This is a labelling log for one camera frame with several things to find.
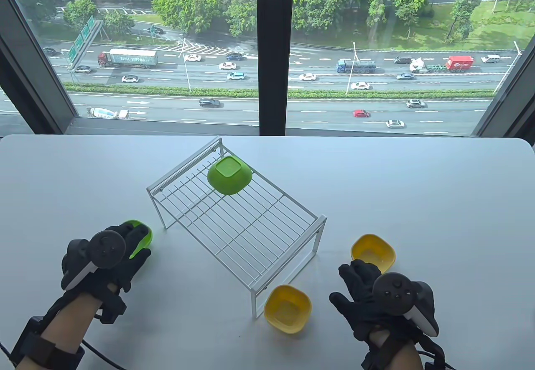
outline hedge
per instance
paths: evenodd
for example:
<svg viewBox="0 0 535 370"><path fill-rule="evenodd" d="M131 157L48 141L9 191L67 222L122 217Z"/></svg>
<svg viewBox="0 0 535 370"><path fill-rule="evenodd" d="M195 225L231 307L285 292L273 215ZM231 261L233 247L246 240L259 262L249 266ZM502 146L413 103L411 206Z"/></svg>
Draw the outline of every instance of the hedge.
<svg viewBox="0 0 535 370"><path fill-rule="evenodd" d="M135 86L132 84L92 84L92 83L63 83L67 91L88 93L124 93L142 95L179 95L199 97L258 97L257 89L186 89L185 87L159 87L159 86ZM288 90L289 98L448 98L448 97L493 97L491 89L465 89L465 90L403 90L403 91L344 91L333 90Z"/></svg>

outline white wire rack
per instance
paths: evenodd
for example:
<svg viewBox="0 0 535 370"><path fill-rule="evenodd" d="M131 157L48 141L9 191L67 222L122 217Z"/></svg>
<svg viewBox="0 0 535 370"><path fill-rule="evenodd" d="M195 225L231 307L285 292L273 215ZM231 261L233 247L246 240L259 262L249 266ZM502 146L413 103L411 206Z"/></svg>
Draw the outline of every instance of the white wire rack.
<svg viewBox="0 0 535 370"><path fill-rule="evenodd" d="M220 194L206 175L223 156L236 154L215 138L147 191L166 229L178 222L250 291L257 318L267 299L267 293L258 299L260 294L275 279L291 282L314 257L327 218L311 213L253 168L246 188ZM303 249L310 245L309 252Z"/></svg>

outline window glass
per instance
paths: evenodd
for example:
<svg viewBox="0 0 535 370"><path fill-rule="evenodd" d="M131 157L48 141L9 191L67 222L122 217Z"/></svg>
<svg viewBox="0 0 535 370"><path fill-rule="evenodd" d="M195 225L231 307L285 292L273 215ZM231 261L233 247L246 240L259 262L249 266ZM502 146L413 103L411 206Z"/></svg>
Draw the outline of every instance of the window glass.
<svg viewBox="0 0 535 370"><path fill-rule="evenodd" d="M289 128L471 135L535 33L535 0L293 3Z"/></svg>
<svg viewBox="0 0 535 370"><path fill-rule="evenodd" d="M258 125L256 0L16 1L80 116Z"/></svg>
<svg viewBox="0 0 535 370"><path fill-rule="evenodd" d="M0 100L0 137L15 133L23 135L33 134L32 129L2 89L0 89L0 97L2 98Z"/></svg>

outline green road sign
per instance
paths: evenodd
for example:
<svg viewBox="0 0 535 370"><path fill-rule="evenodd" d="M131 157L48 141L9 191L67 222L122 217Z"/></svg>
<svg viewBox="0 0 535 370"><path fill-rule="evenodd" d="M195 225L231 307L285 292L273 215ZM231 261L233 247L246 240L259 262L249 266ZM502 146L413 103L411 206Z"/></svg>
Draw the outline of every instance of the green road sign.
<svg viewBox="0 0 535 370"><path fill-rule="evenodd" d="M76 47L76 50L79 51L80 48L82 48L82 45L84 44L84 39L82 38L82 36L78 36L76 38L76 41L74 42L74 46Z"/></svg>
<svg viewBox="0 0 535 370"><path fill-rule="evenodd" d="M89 27L87 26L87 24L82 29L82 37L84 38L84 40L87 40L87 37L89 37Z"/></svg>
<svg viewBox="0 0 535 370"><path fill-rule="evenodd" d="M69 49L69 61L74 61L74 58L76 57L76 48L74 45Z"/></svg>

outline white table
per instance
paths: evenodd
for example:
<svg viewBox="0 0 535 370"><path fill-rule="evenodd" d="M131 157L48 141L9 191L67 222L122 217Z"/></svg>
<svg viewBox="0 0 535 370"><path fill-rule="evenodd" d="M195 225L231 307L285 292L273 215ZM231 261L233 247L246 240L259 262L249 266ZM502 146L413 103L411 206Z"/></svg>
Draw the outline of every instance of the white table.
<svg viewBox="0 0 535 370"><path fill-rule="evenodd" d="M516 139L224 137L315 214L318 255L294 286L313 301L290 337L250 316L248 292L179 226L166 234L145 188L212 137L13 135L0 143L0 341L61 294L69 240L126 219L155 231L153 256L113 326L86 340L129 370L359 369L367 351L329 303L362 234L385 238L393 270L428 282L436 341L458 370L533 368L535 156ZM0 368L8 368L1 362ZM80 370L108 368L91 352Z"/></svg>

